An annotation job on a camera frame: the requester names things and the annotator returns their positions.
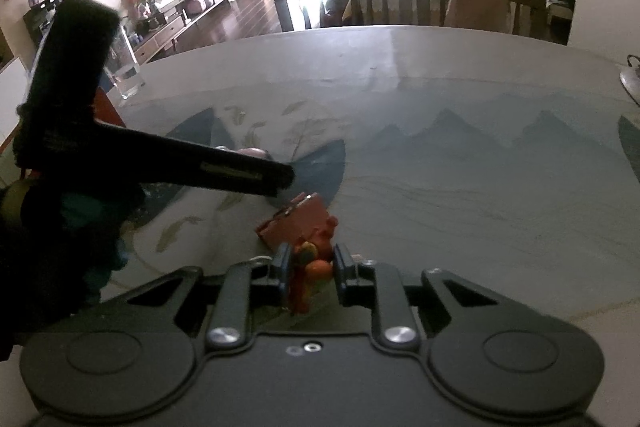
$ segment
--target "wooden floor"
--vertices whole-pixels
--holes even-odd
[[[176,49],[182,53],[220,42],[281,31],[273,0],[224,1],[185,31],[178,38]],[[172,50],[161,52],[156,55],[156,60],[173,54]]]

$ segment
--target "pink towel on chair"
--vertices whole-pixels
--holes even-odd
[[[509,33],[508,0],[450,0],[444,25]]]

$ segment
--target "circular cover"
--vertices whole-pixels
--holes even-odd
[[[557,415],[591,399],[600,383],[602,352],[578,328],[548,318],[533,328],[471,326],[446,328],[428,355],[432,377],[470,405],[509,417]]]
[[[83,417],[135,414],[189,376],[193,346],[181,331],[38,333],[20,359],[28,390],[60,412]]]

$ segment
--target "orange ball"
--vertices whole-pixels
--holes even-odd
[[[305,267],[306,277],[311,281],[329,280],[334,276],[334,268],[331,263],[316,259]]]

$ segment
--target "towel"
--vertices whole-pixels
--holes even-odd
[[[509,33],[508,0],[450,0],[444,25]]]

